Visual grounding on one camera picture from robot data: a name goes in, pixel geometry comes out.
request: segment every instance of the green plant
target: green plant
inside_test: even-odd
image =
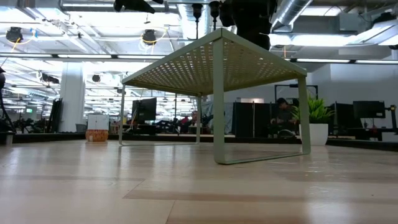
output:
[[[310,112],[310,124],[327,124],[334,111],[325,107],[323,99],[308,97],[308,108]],[[293,106],[293,118],[300,120],[300,108]]]

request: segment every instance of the person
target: person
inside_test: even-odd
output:
[[[181,120],[181,124],[185,124],[186,122],[188,122],[188,116],[185,116],[182,120]]]
[[[192,120],[190,125],[194,126],[197,123],[197,120],[198,120],[198,111],[192,111]]]
[[[271,124],[279,124],[282,126],[292,127],[292,124],[296,123],[296,120],[293,118],[292,110],[293,107],[287,103],[284,98],[279,98],[277,100],[279,113],[276,119],[271,120]]]

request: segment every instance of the fluorescent light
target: fluorescent light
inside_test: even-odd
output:
[[[120,59],[162,59],[163,55],[118,55]]]
[[[25,106],[4,106],[7,109],[25,109]]]
[[[297,62],[317,62],[317,63],[348,63],[349,60],[340,59],[311,59],[311,58],[298,58]]]
[[[280,35],[280,34],[269,34],[271,46],[275,45],[291,45],[292,40],[288,35]]]
[[[113,4],[64,4],[63,7],[113,7]]]
[[[356,63],[361,63],[361,64],[398,65],[398,60],[357,60]]]
[[[398,35],[391,37],[390,39],[381,42],[379,45],[397,45],[398,44]]]
[[[0,54],[1,57],[52,57],[50,54]]]
[[[346,45],[352,37],[342,35],[296,35],[292,45],[312,47],[341,47]]]
[[[60,58],[112,58],[111,55],[58,55]]]

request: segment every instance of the man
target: man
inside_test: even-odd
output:
[[[192,111],[192,120],[190,125],[195,125],[198,120],[198,111]]]
[[[284,98],[279,98],[277,100],[277,104],[279,108],[279,113],[276,119],[271,120],[271,124],[276,123],[285,127],[289,127],[286,129],[291,129],[291,127],[293,127],[296,122],[296,120],[293,119],[292,106],[290,106]]]

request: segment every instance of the light fixture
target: light fixture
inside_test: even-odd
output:
[[[113,4],[68,4],[65,3],[63,7],[113,7]]]
[[[93,82],[100,82],[101,81],[101,77],[99,75],[93,75],[93,77],[91,79],[93,80]]]
[[[199,18],[201,17],[201,9],[203,8],[203,5],[199,3],[194,3],[192,4],[192,8],[193,8],[193,16],[195,18],[195,22],[197,23],[197,39],[199,39],[198,26],[199,26]]]
[[[349,60],[341,59],[312,59],[312,58],[298,58],[297,62],[315,62],[315,63],[348,63]]]
[[[352,39],[342,35],[296,35],[292,45],[312,47],[341,47]]]
[[[398,60],[357,60],[360,64],[398,65]]]
[[[60,58],[112,58],[112,55],[58,55]]]
[[[162,59],[163,55],[118,55],[120,59]]]
[[[220,15],[220,2],[212,1],[209,3],[210,15],[213,17],[213,30],[216,30],[217,17]]]
[[[155,45],[157,42],[155,36],[155,30],[153,29],[145,30],[145,33],[142,35],[142,41],[144,41],[144,43],[149,46]]]
[[[32,57],[32,58],[45,58],[52,57],[50,54],[9,54],[9,53],[0,53],[0,57]]]
[[[12,43],[20,43],[24,40],[24,36],[21,33],[20,27],[11,27],[9,31],[7,31],[6,39]]]

